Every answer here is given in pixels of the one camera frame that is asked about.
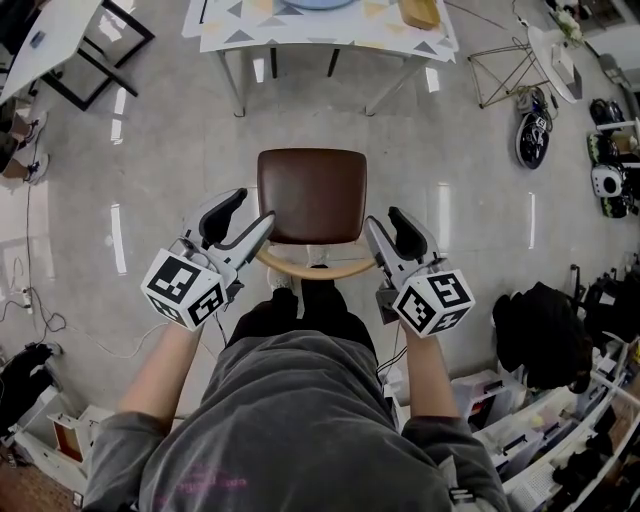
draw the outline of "white table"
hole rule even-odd
[[[420,30],[402,21],[396,0],[356,0],[339,9],[312,11],[281,0],[192,0],[183,36],[200,36],[200,51],[209,52],[236,116],[244,102],[229,72],[225,51],[254,46],[320,44],[333,48],[367,48],[404,57],[396,76],[366,105],[373,115],[402,84],[430,60],[455,62],[458,42],[443,0],[437,0],[442,22]]]
[[[471,62],[471,70],[473,72],[473,80],[476,87],[476,93],[478,95],[478,103],[480,108],[485,108],[499,101],[502,101],[510,96],[513,96],[516,93],[516,89],[518,85],[527,74],[531,67],[535,67],[535,69],[539,72],[542,77],[542,81],[531,85],[530,87],[535,87],[539,85],[543,85],[546,83],[550,83],[553,88],[558,92],[558,94],[569,103],[576,103],[578,99],[582,99],[582,81],[578,70],[574,66],[574,76],[577,77],[577,80],[571,86],[567,86],[560,78],[560,75],[553,69],[551,64],[551,52],[552,48],[556,44],[562,44],[565,40],[564,34],[560,30],[550,30],[548,32],[544,32],[540,30],[538,27],[529,27],[527,30],[527,38],[528,42],[526,44],[519,43],[514,39],[514,45],[505,46],[503,48],[496,48],[494,50],[487,50],[484,52],[474,53],[469,56],[469,61]],[[509,74],[509,76],[505,80],[500,80],[496,77],[496,75],[491,72],[485,64],[483,64],[478,58],[483,55],[492,55],[496,53],[503,52],[513,52],[520,51],[525,52],[526,55],[520,61],[520,63],[515,67],[515,69]],[[518,72],[520,68],[522,68],[525,64],[528,64],[524,71],[520,74],[519,78],[512,85],[508,85],[509,80]],[[498,83],[498,88],[489,96],[487,100],[484,99],[482,95],[482,90],[480,88],[480,84],[478,81],[478,77],[476,75],[475,65],[482,67],[489,75],[491,75]],[[504,90],[505,93],[502,96],[498,96],[498,93]]]
[[[84,41],[104,55],[103,50],[84,35],[100,5],[122,19],[143,38],[113,66],[104,59],[97,60],[80,48]],[[30,42],[38,32],[43,32],[45,37],[36,48],[33,48]],[[138,93],[120,77],[116,70],[153,38],[154,35],[149,30],[112,0],[50,0],[43,7],[13,62],[0,96],[0,105],[38,78],[42,78],[46,84],[81,110],[87,110],[111,82],[116,82],[132,95],[137,96]],[[68,61],[76,53],[107,76],[106,80],[86,100],[63,85],[59,76],[53,72],[55,67]]]

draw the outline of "gray tile floor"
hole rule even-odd
[[[571,263],[582,266],[585,279],[621,265],[625,253],[637,249],[638,220],[602,216],[591,191],[584,144],[595,128],[589,101],[618,98],[619,93],[586,49],[575,50],[585,99],[576,105],[559,100],[544,165],[534,172],[523,170],[512,149],[518,123],[514,104],[479,109],[466,56],[509,45],[512,36],[523,38],[524,33],[509,0],[458,2],[508,30],[451,8],[461,50],[456,64],[433,64],[439,92],[428,93],[419,74],[368,118],[361,109],[384,77],[400,66],[398,58],[343,52],[329,79],[330,49],[293,48],[279,51],[277,81],[267,76],[262,84],[250,84],[243,119],[233,117],[198,42],[180,36],[186,0],[121,2],[157,35],[125,68],[140,96],[132,98],[113,87],[87,113],[61,101],[51,103],[43,141],[52,155],[51,168],[48,179],[31,192],[32,281],[46,307],[61,312],[70,327],[50,336],[66,349],[56,363],[65,384],[89,402],[115,404],[158,331],[130,359],[114,358],[95,342],[126,356],[161,321],[139,290],[149,263],[160,247],[171,244],[184,216],[204,198],[255,185],[256,158],[265,149],[361,151],[369,164],[369,213],[382,220],[389,206],[399,206],[433,231],[477,299],[459,328],[441,336],[456,375],[491,364],[489,316],[501,293],[538,280],[566,288]],[[516,5],[532,24],[552,28],[542,1],[519,0]],[[111,27],[96,29],[96,38],[121,31],[101,16],[96,22]],[[254,52],[251,58],[267,56]],[[492,64],[506,70],[511,63],[503,57]],[[78,63],[67,66],[66,76],[89,87]],[[52,98],[43,88],[36,109]],[[0,287],[2,297],[9,297],[12,281],[14,288],[27,282],[27,190],[2,184],[7,188],[0,187]],[[121,219],[126,273],[119,272],[114,258],[114,211]],[[332,253],[335,264],[362,256],[357,246]],[[221,315],[227,333],[241,314],[268,298],[265,275],[258,262],[244,271],[246,289]],[[339,286],[351,310],[368,325],[383,361],[392,354],[396,327],[384,327],[378,317],[374,291],[379,282],[380,275],[370,271]],[[41,336],[41,322],[36,333],[34,318],[9,310],[0,324],[0,343],[9,353]],[[203,343],[213,354],[222,348],[215,322],[207,325]],[[401,335],[398,346],[403,343]],[[197,405],[213,365],[214,357],[199,349],[182,412]]]

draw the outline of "white shelf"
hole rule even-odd
[[[542,466],[544,466],[545,464],[551,464],[552,461],[558,459],[562,452],[564,452],[567,448],[573,448],[571,452],[573,453],[575,451],[575,447],[577,447],[579,443],[584,442],[584,436],[588,436],[589,432],[591,431],[591,427],[598,421],[601,414],[611,403],[613,397],[614,393],[608,391],[602,402],[600,402],[595,407],[595,409],[593,409],[593,411],[589,413],[589,415],[582,421],[582,423],[580,423],[580,425],[575,428],[575,430],[570,432],[567,437],[560,441],[557,446],[555,446],[552,450],[549,450],[548,453],[544,454],[524,471],[514,476],[510,480],[507,480],[502,486],[505,494],[511,494],[516,489],[516,487],[532,478],[536,474],[536,472],[542,468]]]

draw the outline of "black cable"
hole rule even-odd
[[[399,354],[396,354],[396,348],[398,346],[398,335],[400,334],[400,322],[398,322],[398,328],[396,329],[396,341],[393,345],[393,356],[391,357],[391,359],[389,359],[388,361],[385,361],[384,363],[382,363],[381,365],[378,366],[378,369],[376,370],[376,373],[380,373],[382,370],[384,370],[385,368],[391,368],[391,366],[393,366],[395,363],[397,363],[398,361],[400,361],[400,359],[402,358],[402,356],[406,353],[407,351],[407,347],[404,347]]]
[[[398,361],[400,361],[400,359],[402,359],[402,357],[403,357],[406,353],[407,353],[407,347],[404,347],[404,348],[400,351],[400,353],[399,353],[397,356],[395,356],[393,359],[389,359],[386,363],[384,363],[384,364],[382,365],[382,367],[380,367],[380,369],[379,369],[378,371],[382,371],[382,370],[384,370],[384,369],[385,369],[385,368],[387,368],[387,367],[391,367],[391,366],[393,366],[393,365],[394,365],[394,364],[396,364]]]
[[[400,334],[400,322],[398,322],[398,328],[396,329],[396,341],[393,344],[393,351],[391,352],[391,359],[389,359],[389,361],[391,361],[394,357],[396,357],[396,349],[398,348],[398,334]],[[379,373],[380,369],[383,366],[385,366],[389,361],[387,361],[386,363],[382,363],[380,366],[378,366],[378,369],[376,370],[376,373]],[[387,373],[385,374],[384,378],[382,379],[383,382],[387,378],[387,376],[389,375],[390,371],[391,371],[391,366],[389,366],[389,370],[387,371]]]

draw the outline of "person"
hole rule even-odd
[[[405,328],[400,434],[371,337],[335,284],[303,280],[298,319],[290,278],[268,280],[273,297],[239,320],[200,407],[173,430],[202,331],[166,328],[100,426],[83,510],[508,510],[435,337]]]
[[[39,143],[47,116],[27,123],[15,110],[13,99],[0,107],[0,176],[35,185],[49,166],[49,155]]]

